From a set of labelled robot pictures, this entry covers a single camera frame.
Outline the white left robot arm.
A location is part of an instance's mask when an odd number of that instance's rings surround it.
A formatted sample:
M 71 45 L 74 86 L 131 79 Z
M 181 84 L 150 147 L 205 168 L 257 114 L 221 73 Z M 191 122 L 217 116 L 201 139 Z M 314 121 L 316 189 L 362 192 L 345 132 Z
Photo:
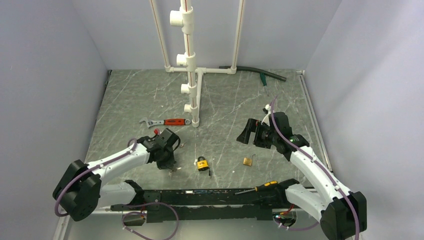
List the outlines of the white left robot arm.
M 70 216 L 77 222 L 97 208 L 123 205 L 131 210 L 139 209 L 146 202 L 141 186 L 133 180 L 118 184 L 110 184 L 110 181 L 151 163 L 160 170 L 171 170 L 176 164 L 174 152 L 180 143 L 181 138 L 166 128 L 153 137 L 131 138 L 126 148 L 100 160 L 73 161 L 52 193 L 55 215 Z

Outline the yellow black padlock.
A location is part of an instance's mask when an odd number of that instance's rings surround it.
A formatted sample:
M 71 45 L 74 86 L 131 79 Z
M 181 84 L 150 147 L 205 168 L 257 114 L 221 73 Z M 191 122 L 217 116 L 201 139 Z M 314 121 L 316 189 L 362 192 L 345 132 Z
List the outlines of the yellow black padlock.
M 196 161 L 196 167 L 199 172 L 208 171 L 210 166 L 204 156 L 199 156 Z

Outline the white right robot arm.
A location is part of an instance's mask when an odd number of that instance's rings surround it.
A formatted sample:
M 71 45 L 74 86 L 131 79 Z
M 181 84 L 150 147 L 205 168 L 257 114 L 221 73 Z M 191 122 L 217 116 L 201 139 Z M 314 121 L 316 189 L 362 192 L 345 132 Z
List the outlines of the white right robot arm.
M 329 240 L 359 239 L 360 233 L 367 229 L 366 197 L 360 191 L 351 191 L 324 166 L 310 143 L 302 135 L 293 133 L 284 112 L 269 112 L 266 117 L 267 121 L 248 119 L 236 140 L 248 144 L 254 133 L 254 146 L 264 149 L 274 146 L 304 174 L 315 192 L 295 179 L 270 181 L 251 191 L 273 190 L 273 199 L 280 207 L 294 205 L 307 212 Z

